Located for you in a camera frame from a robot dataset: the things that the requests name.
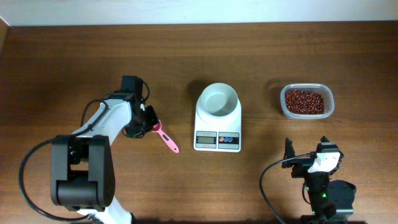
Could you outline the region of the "pink measuring scoop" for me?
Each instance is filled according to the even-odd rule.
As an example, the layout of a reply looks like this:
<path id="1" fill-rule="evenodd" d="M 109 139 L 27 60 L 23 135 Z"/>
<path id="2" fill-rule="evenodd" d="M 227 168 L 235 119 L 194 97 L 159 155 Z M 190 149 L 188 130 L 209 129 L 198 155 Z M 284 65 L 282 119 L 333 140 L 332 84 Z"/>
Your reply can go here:
<path id="1" fill-rule="evenodd" d="M 163 131 L 161 120 L 159 120 L 159 122 L 154 126 L 152 132 L 157 133 L 172 152 L 176 154 L 180 152 L 175 142 Z"/>

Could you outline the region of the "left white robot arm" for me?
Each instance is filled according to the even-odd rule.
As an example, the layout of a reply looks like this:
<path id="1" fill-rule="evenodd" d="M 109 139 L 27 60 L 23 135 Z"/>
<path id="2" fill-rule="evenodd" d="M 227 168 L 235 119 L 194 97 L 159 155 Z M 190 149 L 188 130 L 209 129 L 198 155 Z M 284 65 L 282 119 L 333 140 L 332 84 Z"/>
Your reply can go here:
<path id="1" fill-rule="evenodd" d="M 157 117 L 145 102 L 137 90 L 115 91 L 79 129 L 57 136 L 51 145 L 50 196 L 55 205 L 99 223 L 135 223 L 114 196 L 111 145 L 122 130 L 136 138 L 153 129 Z"/>

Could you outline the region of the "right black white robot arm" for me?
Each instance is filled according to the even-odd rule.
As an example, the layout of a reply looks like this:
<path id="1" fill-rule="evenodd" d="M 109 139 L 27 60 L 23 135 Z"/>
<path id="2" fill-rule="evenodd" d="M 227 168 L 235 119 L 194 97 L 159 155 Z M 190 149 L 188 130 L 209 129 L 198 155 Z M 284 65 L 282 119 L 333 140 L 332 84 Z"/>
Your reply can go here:
<path id="1" fill-rule="evenodd" d="M 347 223 L 353 214 L 356 186 L 343 180 L 331 180 L 339 169 L 344 154 L 338 146 L 322 137 L 316 151 L 299 158 L 292 141 L 285 140 L 282 168 L 291 168 L 294 179 L 303 179 L 302 192 L 308 193 L 311 215 L 300 217 L 300 223 Z"/>

